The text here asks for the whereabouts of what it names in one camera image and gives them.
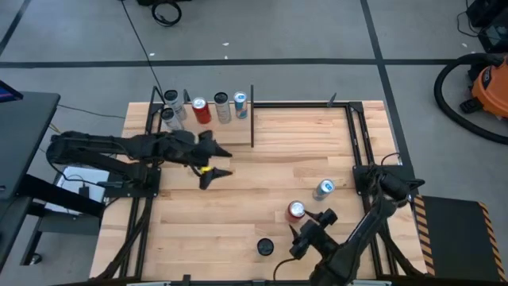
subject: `warning stripe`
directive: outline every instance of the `warning stripe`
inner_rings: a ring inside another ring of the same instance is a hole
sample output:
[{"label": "warning stripe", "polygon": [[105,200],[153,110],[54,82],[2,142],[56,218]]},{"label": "warning stripe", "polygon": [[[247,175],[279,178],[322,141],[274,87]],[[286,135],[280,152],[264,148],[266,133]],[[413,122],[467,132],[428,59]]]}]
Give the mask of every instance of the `warning stripe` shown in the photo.
[{"label": "warning stripe", "polygon": [[430,247],[429,229],[427,228],[427,213],[425,212],[425,203],[421,195],[416,195],[413,200],[414,215],[416,216],[416,225],[418,228],[418,237],[420,238],[420,247],[423,254],[423,260],[427,268],[427,273],[435,276],[434,259],[432,259],[432,248]]},{"label": "warning stripe", "polygon": [[492,253],[494,254],[495,264],[498,267],[499,279],[501,280],[501,282],[506,282],[505,270],[502,267],[501,254],[499,254],[498,243],[495,240],[494,228],[492,227],[492,221],[491,218],[489,217],[487,205],[481,202],[478,202],[478,204],[482,208],[483,217],[485,218],[485,224],[487,225],[487,233],[489,235],[489,240],[491,241],[492,244]]}]

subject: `wooden tabletop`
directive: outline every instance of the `wooden tabletop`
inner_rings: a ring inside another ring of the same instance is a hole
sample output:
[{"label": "wooden tabletop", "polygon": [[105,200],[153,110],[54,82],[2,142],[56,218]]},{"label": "wooden tabletop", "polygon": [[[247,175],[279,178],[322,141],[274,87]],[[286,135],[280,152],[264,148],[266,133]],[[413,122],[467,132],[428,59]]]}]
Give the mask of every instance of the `wooden tabletop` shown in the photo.
[{"label": "wooden tabletop", "polygon": [[[124,136],[132,126],[143,133],[147,103],[130,103]],[[364,102],[375,160],[395,151],[387,113],[381,101]],[[162,165],[160,195],[152,208],[143,280],[271,280],[274,267],[291,258],[291,232],[284,211],[298,199],[312,212],[332,208],[338,216],[327,233],[343,242],[364,216],[352,178],[354,158],[344,109],[255,109],[255,146],[230,145],[233,158],[214,158],[210,165],[233,172],[215,180],[206,191],[188,168]],[[355,116],[356,132],[360,124]],[[360,139],[363,162],[367,162]],[[387,160],[395,163],[396,158]],[[324,178],[337,189],[317,202],[312,190]],[[119,199],[104,214],[90,276],[96,276],[125,240],[131,199]],[[298,230],[306,221],[294,224]],[[409,206],[389,219],[391,236],[401,251],[422,272],[425,262]],[[270,238],[275,250],[260,256],[256,243]],[[380,241],[383,271],[389,273]],[[133,259],[129,273],[133,273]],[[321,257],[312,247],[300,261],[283,265],[278,280],[306,280]],[[374,278],[370,251],[361,257],[359,279]]]}]

